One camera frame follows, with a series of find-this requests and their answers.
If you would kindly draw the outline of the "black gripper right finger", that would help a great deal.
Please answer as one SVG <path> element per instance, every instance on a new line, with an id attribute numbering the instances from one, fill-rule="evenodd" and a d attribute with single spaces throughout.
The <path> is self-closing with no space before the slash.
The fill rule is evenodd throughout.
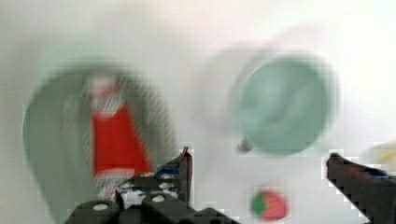
<path id="1" fill-rule="evenodd" d="M 369 219 L 368 224 L 396 223 L 395 177 L 385 171 L 348 161 L 332 153 L 327 178 Z"/>

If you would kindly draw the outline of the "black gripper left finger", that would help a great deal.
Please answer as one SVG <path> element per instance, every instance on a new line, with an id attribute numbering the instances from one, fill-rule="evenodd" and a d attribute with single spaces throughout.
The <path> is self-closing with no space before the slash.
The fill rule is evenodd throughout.
<path id="1" fill-rule="evenodd" d="M 240 224 L 213 208 L 190 207 L 192 157 L 178 157 L 153 173 L 135 175 L 115 189 L 114 199 L 79 205 L 64 224 Z"/>

